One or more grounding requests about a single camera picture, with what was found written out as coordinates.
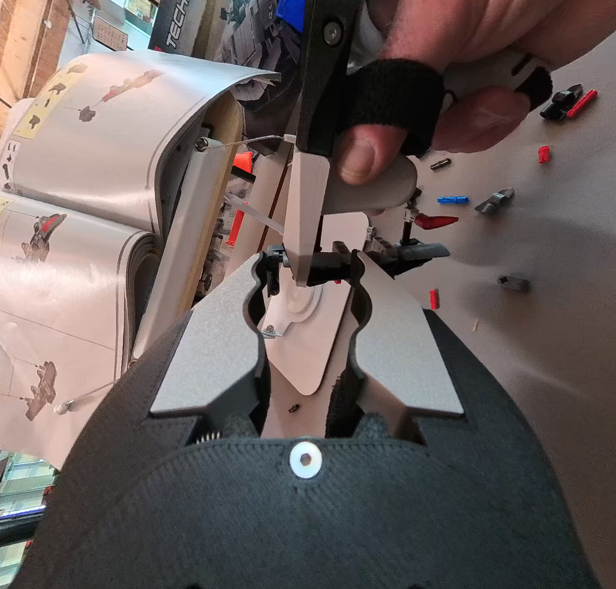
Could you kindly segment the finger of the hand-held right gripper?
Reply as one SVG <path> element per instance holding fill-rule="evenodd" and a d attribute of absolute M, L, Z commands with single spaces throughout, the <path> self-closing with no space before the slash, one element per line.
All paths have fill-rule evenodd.
<path fill-rule="evenodd" d="M 326 157 L 293 151 L 287 211 L 283 224 L 283 246 L 297 286 L 306 287 L 330 163 Z"/>

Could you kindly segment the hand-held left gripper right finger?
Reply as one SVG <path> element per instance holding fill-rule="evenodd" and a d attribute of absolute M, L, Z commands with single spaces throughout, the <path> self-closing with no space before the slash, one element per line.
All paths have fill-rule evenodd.
<path fill-rule="evenodd" d="M 420 303 L 359 251 L 349 282 L 357 328 L 329 401 L 327 437 L 351 438 L 366 416 L 391 438 L 421 438 L 419 418 L 464 417 Z"/>

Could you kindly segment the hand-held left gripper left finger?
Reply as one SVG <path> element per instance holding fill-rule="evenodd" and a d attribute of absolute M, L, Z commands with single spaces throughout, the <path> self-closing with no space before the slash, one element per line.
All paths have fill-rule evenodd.
<path fill-rule="evenodd" d="M 247 416 L 260 436 L 271 395 L 264 337 L 267 257 L 251 256 L 191 310 L 150 414 L 197 416 L 207 431 Z"/>

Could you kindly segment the small black lego assembly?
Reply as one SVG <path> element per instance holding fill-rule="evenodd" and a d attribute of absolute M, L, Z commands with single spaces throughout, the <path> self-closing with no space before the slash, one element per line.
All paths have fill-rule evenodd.
<path fill-rule="evenodd" d="M 421 190 L 416 188 L 404 209 L 404 226 L 402 237 L 392 245 L 381 237 L 374 237 L 376 247 L 367 252 L 367 256 L 390 278 L 396 278 L 409 270 L 419 268 L 437 258 L 450 256 L 449 250 L 441 243 L 424 243 L 412 238 L 414 227 L 432 231 L 458 223 L 455 216 L 428 216 L 420 213 L 416 207 Z M 290 263 L 283 246 L 270 246 L 264 257 L 267 295 L 273 297 L 280 292 L 280 269 L 290 268 Z M 312 264 L 306 286 L 313 287 L 327 282 L 342 281 L 353 284 L 360 278 L 354 268 L 353 255 L 342 241 L 334 241 L 330 252 L 317 250 L 313 254 Z"/>

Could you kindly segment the scattered loose lego pieces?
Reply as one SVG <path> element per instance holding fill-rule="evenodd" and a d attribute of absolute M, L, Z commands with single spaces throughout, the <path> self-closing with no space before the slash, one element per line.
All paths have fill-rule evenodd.
<path fill-rule="evenodd" d="M 451 257 L 403 277 L 524 404 L 614 405 L 615 87 L 574 119 L 533 116 L 483 154 L 421 166 L 423 232 Z"/>

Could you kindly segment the dark lego box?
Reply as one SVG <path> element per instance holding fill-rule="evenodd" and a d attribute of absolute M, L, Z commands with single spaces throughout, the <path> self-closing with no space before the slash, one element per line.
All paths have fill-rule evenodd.
<path fill-rule="evenodd" d="M 275 71 L 267 85 L 251 81 L 236 97 L 252 114 L 286 115 L 301 90 L 301 34 L 278 8 L 283 0 L 160 0 L 150 48 L 225 64 Z"/>

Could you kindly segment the lego instruction book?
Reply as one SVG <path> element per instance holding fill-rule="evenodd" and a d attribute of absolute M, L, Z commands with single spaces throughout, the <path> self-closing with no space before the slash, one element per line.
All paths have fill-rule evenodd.
<path fill-rule="evenodd" d="M 60 470 L 109 387 L 189 310 L 237 99 L 280 79 L 156 51 L 85 54 L 1 139 L 1 450 Z"/>

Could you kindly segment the person's right hand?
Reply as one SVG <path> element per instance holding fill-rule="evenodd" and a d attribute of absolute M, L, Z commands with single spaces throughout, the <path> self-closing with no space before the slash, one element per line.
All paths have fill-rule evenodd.
<path fill-rule="evenodd" d="M 368 14 L 386 37 L 381 59 L 409 59 L 443 71 L 512 47 L 551 70 L 563 67 L 615 31 L 615 0 L 368 0 Z M 471 154 L 495 146 L 530 112 L 530 101 L 501 86 L 476 91 L 441 115 L 437 150 Z M 397 156 L 406 131 L 357 125 L 336 152 L 338 175 L 364 184 Z"/>

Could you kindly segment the orange traffic cone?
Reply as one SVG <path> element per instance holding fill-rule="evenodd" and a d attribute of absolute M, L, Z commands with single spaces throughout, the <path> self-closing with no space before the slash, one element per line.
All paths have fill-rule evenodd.
<path fill-rule="evenodd" d="M 247 198 L 250 196 L 252 185 L 256 180 L 256 175 L 254 175 L 252 171 L 252 158 L 253 153 L 250 151 L 238 153 L 235 155 L 234 164 L 232 167 L 232 183 L 235 179 L 238 179 L 240 182 L 238 183 L 236 181 L 233 183 L 229 194 L 235 195 L 244 202 L 248 201 Z M 238 205 L 236 204 L 230 204 L 230 208 L 232 209 L 232 212 L 234 212 L 234 216 L 232 219 L 232 225 L 230 226 L 228 239 L 226 240 L 226 245 L 232 249 L 235 247 L 236 240 L 238 239 L 238 234 L 244 218 L 244 211 L 238 208 Z"/>

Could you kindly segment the white book stand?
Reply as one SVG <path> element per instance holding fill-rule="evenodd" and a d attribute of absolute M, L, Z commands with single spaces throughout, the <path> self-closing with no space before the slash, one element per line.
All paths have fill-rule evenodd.
<path fill-rule="evenodd" d="M 281 152 L 257 163 L 256 184 L 248 203 L 232 199 L 244 211 L 244 218 L 234 248 L 226 248 L 224 281 L 258 250 L 283 240 L 293 151 L 283 144 Z M 368 217 L 363 211 L 337 203 L 332 215 L 320 218 L 316 248 L 331 251 L 339 240 L 350 249 L 365 246 Z M 268 299 L 264 326 L 267 326 L 266 350 L 274 368 L 297 392 L 310 396 L 326 376 L 343 312 L 350 293 L 345 282 L 328 282 L 315 287 L 296 285 L 290 268 L 280 269 L 280 293 Z"/>

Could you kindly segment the white wall notice board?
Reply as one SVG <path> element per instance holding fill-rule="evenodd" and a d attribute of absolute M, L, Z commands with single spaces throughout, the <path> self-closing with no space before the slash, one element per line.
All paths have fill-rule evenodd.
<path fill-rule="evenodd" d="M 128 34 L 99 15 L 95 15 L 92 21 L 92 38 L 111 51 L 128 50 Z"/>

